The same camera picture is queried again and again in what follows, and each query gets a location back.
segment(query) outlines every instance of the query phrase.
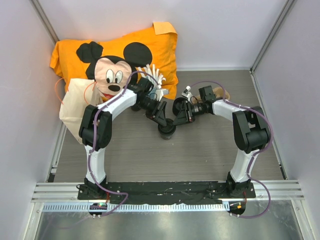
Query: orange pillow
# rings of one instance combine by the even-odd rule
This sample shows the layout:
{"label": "orange pillow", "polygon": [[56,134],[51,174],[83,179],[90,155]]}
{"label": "orange pillow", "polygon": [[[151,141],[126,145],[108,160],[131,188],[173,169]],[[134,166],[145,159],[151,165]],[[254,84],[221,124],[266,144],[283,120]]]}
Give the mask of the orange pillow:
{"label": "orange pillow", "polygon": [[[169,90],[164,97],[175,99],[177,94],[177,65],[175,50],[177,33],[169,22],[154,22],[144,30],[105,42],[91,40],[62,40],[56,43],[50,67],[64,78],[67,91],[70,79],[91,79],[104,100],[112,98],[126,84],[129,75],[138,67],[155,64],[166,81],[162,87]],[[134,74],[136,83],[140,74]]]}

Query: white bag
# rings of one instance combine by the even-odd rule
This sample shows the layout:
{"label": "white bag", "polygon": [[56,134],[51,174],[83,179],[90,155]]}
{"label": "white bag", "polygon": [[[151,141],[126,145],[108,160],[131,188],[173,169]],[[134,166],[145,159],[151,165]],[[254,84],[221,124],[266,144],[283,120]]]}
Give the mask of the white bag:
{"label": "white bag", "polygon": [[60,107],[59,118],[69,129],[75,139],[82,144],[79,136],[80,124],[88,104],[97,106],[102,104],[99,90],[94,80],[72,78]]}

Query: wall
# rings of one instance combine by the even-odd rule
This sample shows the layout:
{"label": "wall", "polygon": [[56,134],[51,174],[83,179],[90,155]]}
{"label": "wall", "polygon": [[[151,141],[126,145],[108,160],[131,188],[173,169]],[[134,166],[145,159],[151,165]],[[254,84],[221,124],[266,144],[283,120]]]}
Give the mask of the wall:
{"label": "wall", "polygon": [[286,0],[40,0],[58,37],[107,41],[171,22],[177,66],[249,69]]}
{"label": "wall", "polygon": [[298,0],[256,70],[284,169],[320,228],[320,1]]}
{"label": "wall", "polygon": [[49,171],[60,102],[49,68],[54,44],[29,1],[2,5],[0,32],[0,239],[17,240],[36,182]]}

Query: wooden floor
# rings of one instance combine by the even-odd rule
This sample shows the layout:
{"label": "wooden floor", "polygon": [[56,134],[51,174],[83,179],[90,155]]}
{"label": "wooden floor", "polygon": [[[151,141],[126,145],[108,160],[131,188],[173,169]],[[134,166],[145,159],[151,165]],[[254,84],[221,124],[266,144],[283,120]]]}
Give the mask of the wooden floor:
{"label": "wooden floor", "polygon": [[[177,76],[177,97],[187,85],[213,80],[224,85],[231,101],[250,107],[259,105],[247,70],[180,71]],[[207,85],[197,85],[193,94]],[[174,119],[173,101],[166,101],[166,117]],[[158,125],[147,119],[143,110],[127,109],[112,124],[104,166],[107,180],[112,182],[225,180],[237,155],[232,123],[211,114],[178,126],[170,140],[160,138]],[[85,148],[67,131],[54,181],[82,182],[86,171]],[[260,180],[283,179],[273,147],[259,155],[252,176]]]}

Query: cartoon eye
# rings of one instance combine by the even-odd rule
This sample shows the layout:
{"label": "cartoon eye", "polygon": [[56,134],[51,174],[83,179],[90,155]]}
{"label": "cartoon eye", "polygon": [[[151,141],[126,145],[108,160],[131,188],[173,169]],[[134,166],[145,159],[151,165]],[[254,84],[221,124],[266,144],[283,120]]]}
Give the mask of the cartoon eye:
{"label": "cartoon eye", "polygon": [[124,74],[122,73],[122,71],[116,72],[115,77],[114,77],[114,81],[116,84],[119,84],[121,82],[123,75]]}
{"label": "cartoon eye", "polygon": [[114,82],[114,72],[111,69],[109,69],[108,71],[106,71],[105,78],[106,78],[106,82],[108,84],[113,83]]}

